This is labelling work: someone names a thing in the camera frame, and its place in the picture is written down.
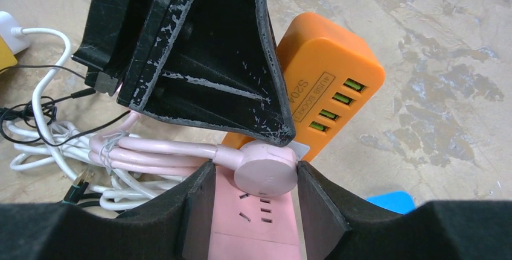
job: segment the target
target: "power outlet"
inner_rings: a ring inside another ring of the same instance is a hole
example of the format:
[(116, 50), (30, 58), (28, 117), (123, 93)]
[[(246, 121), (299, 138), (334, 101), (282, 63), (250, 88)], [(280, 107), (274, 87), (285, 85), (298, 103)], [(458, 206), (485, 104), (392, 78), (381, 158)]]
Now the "power outlet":
[(209, 260), (301, 259), (291, 193), (260, 198), (237, 189), (217, 167)]

